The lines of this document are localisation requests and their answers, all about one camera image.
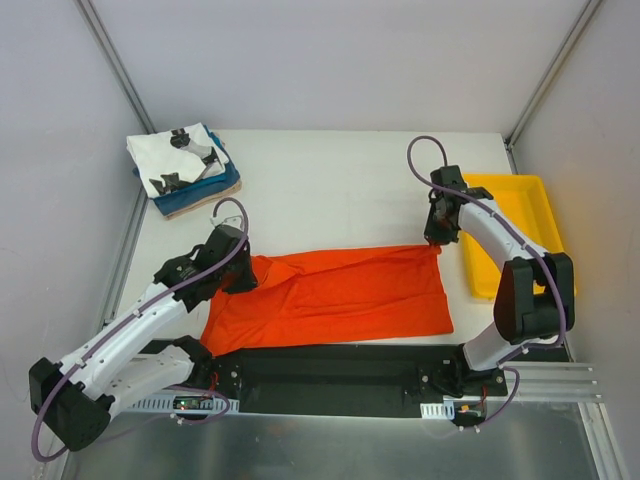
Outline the orange t shirt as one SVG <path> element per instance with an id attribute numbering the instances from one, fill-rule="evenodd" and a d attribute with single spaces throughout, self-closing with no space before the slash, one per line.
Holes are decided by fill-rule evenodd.
<path id="1" fill-rule="evenodd" d="M 439 253 L 411 245 L 256 255 L 251 266 L 257 287 L 217 293 L 201 341 L 220 356 L 450 334 Z"/>

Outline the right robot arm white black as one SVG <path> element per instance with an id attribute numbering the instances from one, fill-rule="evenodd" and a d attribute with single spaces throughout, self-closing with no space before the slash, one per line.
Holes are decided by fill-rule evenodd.
<path id="1" fill-rule="evenodd" d="M 575 323 L 574 268 L 567 254 L 551 253 L 529 239 L 486 189 L 468 186 L 458 167 L 434 170 L 427 183 L 425 240 L 446 246 L 466 233 L 500 271 L 492 323 L 429 376 L 434 390 L 460 398 L 476 392 L 515 356 L 562 342 Z"/>

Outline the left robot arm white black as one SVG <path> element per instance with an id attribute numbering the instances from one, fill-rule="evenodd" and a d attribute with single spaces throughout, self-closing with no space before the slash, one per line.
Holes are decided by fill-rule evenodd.
<path id="1" fill-rule="evenodd" d="M 42 428 L 65 450 L 77 452 L 123 410 L 159 390 L 211 394 L 213 354 L 190 335 L 145 360 L 135 357 L 158 330 L 217 292 L 245 293 L 256 285 L 247 231 L 228 224 L 217 225 L 190 252 L 165 261 L 135 303 L 95 337 L 57 362 L 41 358 L 30 368 L 33 456 L 41 462 L 55 458 L 39 449 Z"/>

